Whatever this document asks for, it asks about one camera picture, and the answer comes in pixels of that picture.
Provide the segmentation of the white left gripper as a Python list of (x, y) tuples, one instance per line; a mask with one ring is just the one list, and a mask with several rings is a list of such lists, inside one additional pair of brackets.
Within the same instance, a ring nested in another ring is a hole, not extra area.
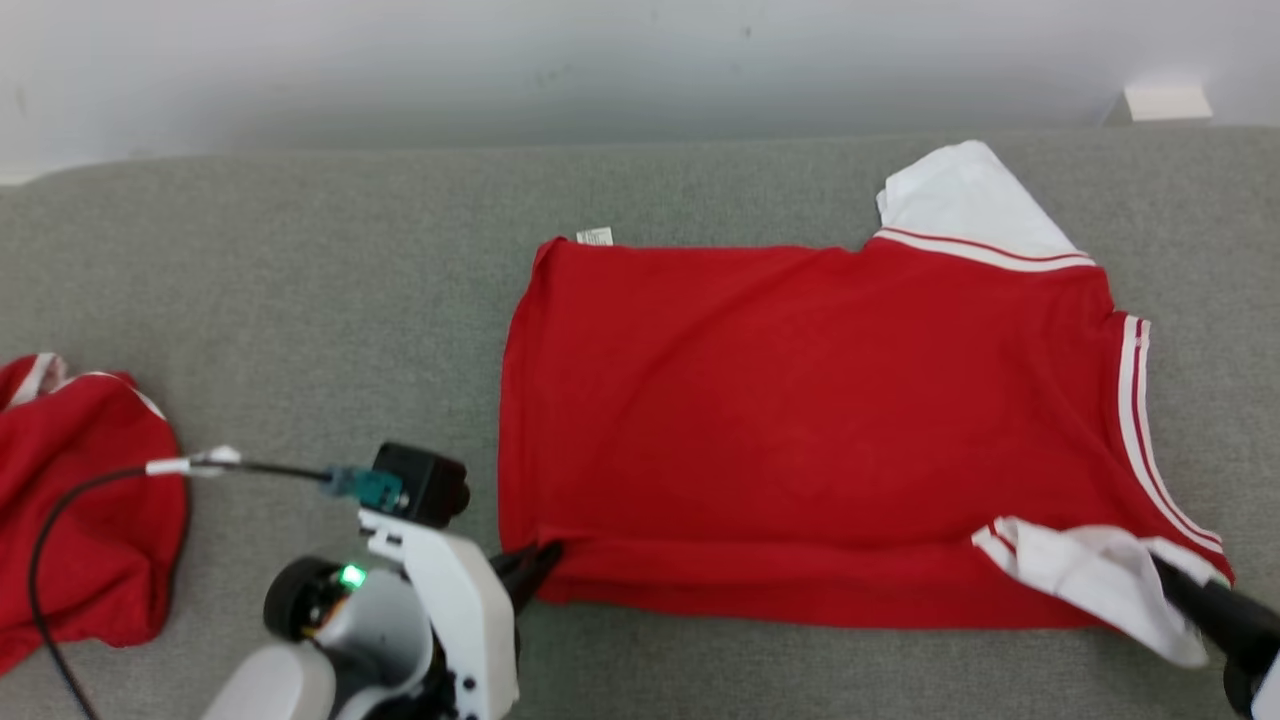
[(462, 719), (504, 719), (520, 697), (515, 612), (522, 612), (559, 562), (559, 541), (532, 543), (490, 557), (449, 532), (361, 509), (371, 553), (397, 562), (415, 592), (411, 606), (422, 626), (419, 657), (398, 685), (367, 691), (370, 700), (411, 697), (442, 648), (454, 674), (454, 706)]

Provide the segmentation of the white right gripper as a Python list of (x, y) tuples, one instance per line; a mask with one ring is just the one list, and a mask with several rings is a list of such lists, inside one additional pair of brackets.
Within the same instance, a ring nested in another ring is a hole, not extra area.
[(1164, 597), (1225, 655), (1222, 689), (1240, 719), (1279, 719), (1279, 615), (1220, 582), (1152, 557)]

